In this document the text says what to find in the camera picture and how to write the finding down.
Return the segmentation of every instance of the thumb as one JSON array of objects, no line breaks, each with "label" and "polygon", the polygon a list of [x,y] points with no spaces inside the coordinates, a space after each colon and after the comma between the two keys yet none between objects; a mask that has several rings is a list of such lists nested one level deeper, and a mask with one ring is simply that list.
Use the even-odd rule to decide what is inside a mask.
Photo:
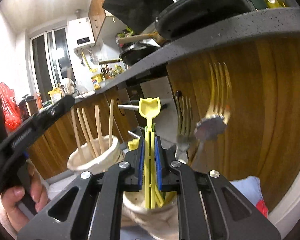
[{"label": "thumb", "polygon": [[29,222],[29,219],[16,206],[16,203],[19,202],[24,195],[24,188],[18,186],[7,189],[7,191],[1,195],[2,205],[7,212],[11,225],[17,232]]}]

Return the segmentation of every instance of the speckled stone countertop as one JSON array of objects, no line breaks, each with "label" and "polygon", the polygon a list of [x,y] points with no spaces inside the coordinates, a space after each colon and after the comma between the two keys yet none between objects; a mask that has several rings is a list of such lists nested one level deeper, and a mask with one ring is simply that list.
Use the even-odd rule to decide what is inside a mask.
[{"label": "speckled stone countertop", "polygon": [[300,33],[300,8],[259,10],[217,22],[173,41],[113,79],[96,94],[171,60],[266,35]]}]

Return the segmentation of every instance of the water heater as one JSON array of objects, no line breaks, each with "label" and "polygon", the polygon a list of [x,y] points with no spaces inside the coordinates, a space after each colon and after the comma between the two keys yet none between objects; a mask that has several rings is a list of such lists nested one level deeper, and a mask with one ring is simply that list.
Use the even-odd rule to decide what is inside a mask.
[{"label": "water heater", "polygon": [[74,51],[95,44],[89,17],[69,21],[68,32]]}]

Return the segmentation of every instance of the silver rivet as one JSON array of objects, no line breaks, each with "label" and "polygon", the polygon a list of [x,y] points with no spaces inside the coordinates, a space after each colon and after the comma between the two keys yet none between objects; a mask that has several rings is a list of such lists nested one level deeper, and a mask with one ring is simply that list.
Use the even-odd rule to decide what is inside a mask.
[{"label": "silver rivet", "polygon": [[82,179],[88,179],[88,178],[91,177],[91,172],[89,172],[89,171],[84,171],[83,173],[81,173],[80,177],[81,177]]},{"label": "silver rivet", "polygon": [[213,178],[218,178],[220,173],[218,171],[210,171],[210,176]]},{"label": "silver rivet", "polygon": [[172,166],[172,167],[175,167],[175,168],[179,168],[179,167],[181,166],[181,162],[179,162],[179,161],[173,161],[173,162],[171,163],[171,166]]},{"label": "silver rivet", "polygon": [[119,167],[120,168],[128,168],[129,167],[129,163],[128,162],[120,162],[119,163]]}]

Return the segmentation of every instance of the wooden chopstick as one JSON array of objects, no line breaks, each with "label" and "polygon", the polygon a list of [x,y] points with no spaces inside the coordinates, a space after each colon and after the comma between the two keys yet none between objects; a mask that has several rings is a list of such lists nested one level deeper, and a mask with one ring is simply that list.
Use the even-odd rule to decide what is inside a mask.
[{"label": "wooden chopstick", "polygon": [[80,159],[82,161],[82,163],[85,163],[85,157],[83,155],[82,149],[81,149],[81,144],[80,144],[80,140],[79,140],[79,134],[78,134],[78,128],[77,128],[77,124],[75,121],[75,113],[74,113],[74,108],[71,108],[71,117],[72,117],[72,124],[73,124],[73,130],[74,130],[74,136],[75,136],[75,141],[77,143],[77,147],[78,147],[78,153],[80,156]]},{"label": "wooden chopstick", "polygon": [[97,124],[97,132],[98,132],[98,138],[99,138],[100,151],[101,151],[101,154],[103,154],[105,152],[105,146],[103,144],[101,123],[100,123],[100,112],[99,112],[98,105],[94,106],[94,113],[96,115],[96,124]]},{"label": "wooden chopstick", "polygon": [[88,119],[87,119],[86,113],[84,111],[84,108],[82,108],[82,115],[83,115],[84,123],[86,124],[86,128],[87,128],[87,131],[88,131],[90,142],[92,144],[93,153],[94,153],[95,157],[97,158],[100,154],[99,154],[99,151],[98,151],[98,149],[96,148],[96,146],[93,142],[92,133],[91,133],[91,130],[90,130],[90,127],[89,127]]},{"label": "wooden chopstick", "polygon": [[87,131],[86,131],[85,127],[84,127],[83,119],[82,119],[82,117],[81,117],[80,109],[79,109],[79,108],[77,108],[77,113],[78,113],[78,117],[79,117],[79,121],[80,121],[80,125],[81,125],[81,129],[82,129],[84,138],[85,138],[86,141],[87,141],[87,145],[88,145],[88,148],[89,148],[89,152],[90,152],[91,156],[94,158],[93,148],[92,148],[91,142],[90,142],[90,140],[89,140],[89,138],[88,138]]},{"label": "wooden chopstick", "polygon": [[113,103],[114,103],[114,100],[111,99],[111,101],[110,101],[110,114],[109,114],[109,149],[112,145]]}]

